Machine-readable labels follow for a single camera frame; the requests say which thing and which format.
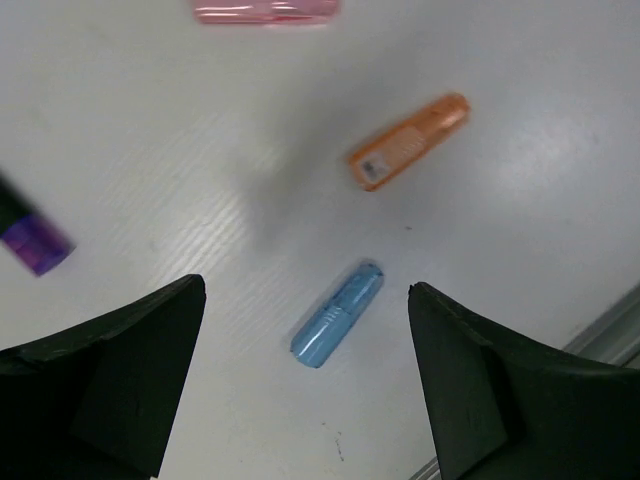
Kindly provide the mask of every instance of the blue cylindrical object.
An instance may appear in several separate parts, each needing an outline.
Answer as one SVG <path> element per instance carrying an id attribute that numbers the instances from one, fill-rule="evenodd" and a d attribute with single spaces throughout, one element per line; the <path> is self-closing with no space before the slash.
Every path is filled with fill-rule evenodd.
<path id="1" fill-rule="evenodd" d="M 291 341 L 291 352 L 304 365 L 320 368 L 349 333 L 384 283 L 373 263 L 358 266 Z"/>

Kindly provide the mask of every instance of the table surface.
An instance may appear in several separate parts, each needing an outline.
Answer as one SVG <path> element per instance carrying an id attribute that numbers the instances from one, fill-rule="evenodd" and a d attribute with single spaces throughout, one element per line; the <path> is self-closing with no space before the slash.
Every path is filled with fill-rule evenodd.
<path id="1" fill-rule="evenodd" d="M 162 479 L 405 480 L 434 455 L 411 283 L 562 346 L 640 278 L 640 3 L 345 0 L 323 28 L 152 3 L 0 3 L 0 166 L 78 244 L 41 279 L 0 255 L 0 347 L 201 273 Z M 471 124 L 360 191 L 347 152 L 449 90 Z M 361 258 L 384 289 L 303 367 L 293 331 Z"/>

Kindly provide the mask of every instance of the barcode label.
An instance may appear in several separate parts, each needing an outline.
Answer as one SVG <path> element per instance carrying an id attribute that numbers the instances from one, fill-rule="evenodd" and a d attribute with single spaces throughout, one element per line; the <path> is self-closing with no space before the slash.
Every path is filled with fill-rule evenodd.
<path id="1" fill-rule="evenodd" d="M 364 177 L 371 184 L 382 181 L 391 171 L 384 159 L 384 155 L 379 151 L 372 152 L 360 160 L 360 170 L 362 170 Z"/>

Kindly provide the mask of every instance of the orange cylindrical object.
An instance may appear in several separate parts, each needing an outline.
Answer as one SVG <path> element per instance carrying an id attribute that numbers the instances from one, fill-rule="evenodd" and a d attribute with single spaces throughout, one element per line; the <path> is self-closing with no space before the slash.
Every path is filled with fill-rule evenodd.
<path id="1" fill-rule="evenodd" d="M 458 93 L 439 98 L 353 154 L 349 166 L 354 177 L 363 189 L 377 190 L 449 138 L 470 112 L 469 102 Z"/>

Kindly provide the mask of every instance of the pink marker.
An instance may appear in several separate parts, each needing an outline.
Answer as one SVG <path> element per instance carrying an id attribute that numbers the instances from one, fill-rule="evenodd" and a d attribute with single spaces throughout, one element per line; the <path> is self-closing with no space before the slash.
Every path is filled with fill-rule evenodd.
<path id="1" fill-rule="evenodd" d="M 322 24 L 339 10 L 340 0 L 192 0 L 202 23 Z"/>

